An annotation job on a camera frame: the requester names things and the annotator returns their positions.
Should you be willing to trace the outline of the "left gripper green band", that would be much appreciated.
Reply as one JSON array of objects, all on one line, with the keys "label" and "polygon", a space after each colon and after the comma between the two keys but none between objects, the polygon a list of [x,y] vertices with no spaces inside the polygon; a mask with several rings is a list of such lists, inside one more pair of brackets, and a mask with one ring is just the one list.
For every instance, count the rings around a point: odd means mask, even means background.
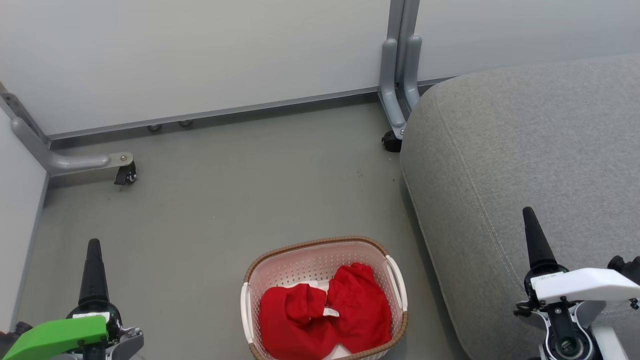
[{"label": "left gripper green band", "polygon": [[79,306],[66,318],[30,326],[20,322],[1,335],[3,360],[132,360],[145,344],[139,327],[124,328],[109,302],[101,243],[87,244]]}]

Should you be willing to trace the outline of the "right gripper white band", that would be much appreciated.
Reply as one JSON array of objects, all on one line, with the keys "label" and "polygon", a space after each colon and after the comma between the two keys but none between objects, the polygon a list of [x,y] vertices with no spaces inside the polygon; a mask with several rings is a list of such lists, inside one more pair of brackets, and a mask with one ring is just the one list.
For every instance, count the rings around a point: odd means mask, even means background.
[{"label": "right gripper white band", "polygon": [[540,360],[627,360],[615,330],[594,326],[608,303],[629,301],[639,308],[639,286],[614,269],[557,272],[558,263],[532,207],[522,209],[530,272],[556,272],[527,281],[528,300],[514,315],[544,330]]}]

